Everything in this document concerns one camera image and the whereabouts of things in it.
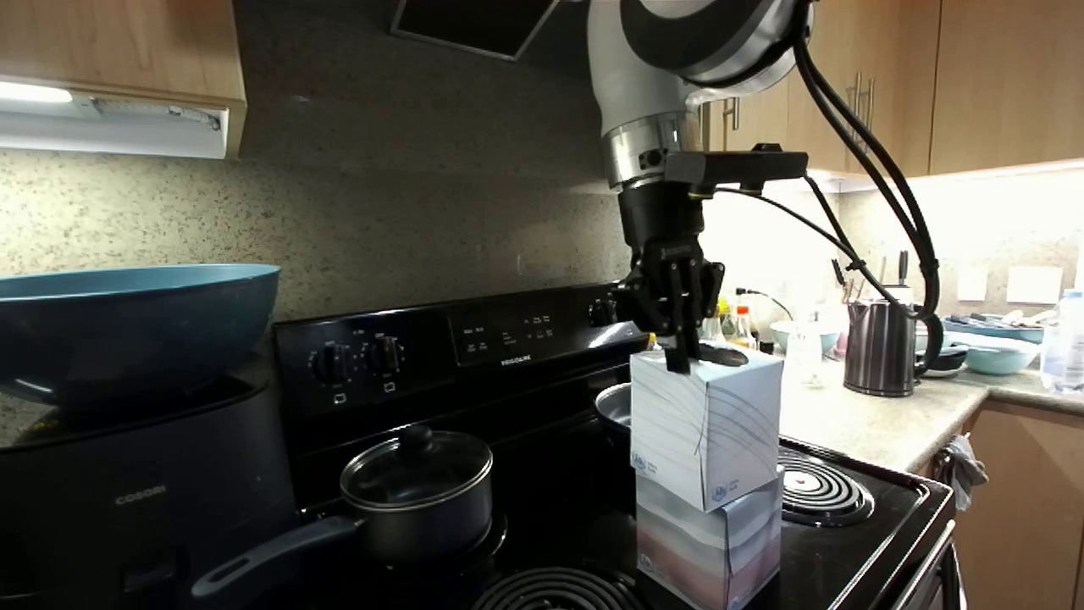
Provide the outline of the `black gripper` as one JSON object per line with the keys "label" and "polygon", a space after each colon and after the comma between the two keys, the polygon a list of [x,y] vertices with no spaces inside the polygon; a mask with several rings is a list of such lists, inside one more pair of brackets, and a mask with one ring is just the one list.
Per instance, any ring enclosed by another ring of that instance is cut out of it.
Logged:
{"label": "black gripper", "polygon": [[631,276],[615,302],[641,328],[672,335],[667,371],[689,374],[720,287],[720,267],[697,244],[700,199],[683,183],[641,183],[619,193],[619,224]]}

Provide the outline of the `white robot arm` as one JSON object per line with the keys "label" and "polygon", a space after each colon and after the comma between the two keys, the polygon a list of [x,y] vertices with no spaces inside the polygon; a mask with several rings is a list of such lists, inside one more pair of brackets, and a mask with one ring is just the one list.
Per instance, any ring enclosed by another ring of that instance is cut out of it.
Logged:
{"label": "white robot arm", "polygon": [[720,183],[763,188],[806,172],[775,141],[691,150],[693,104],[755,95],[785,77],[811,26],[811,0],[589,0],[586,52],[606,183],[615,191],[631,276],[615,305],[665,341],[672,374],[700,356],[726,267],[700,253],[700,205]]}

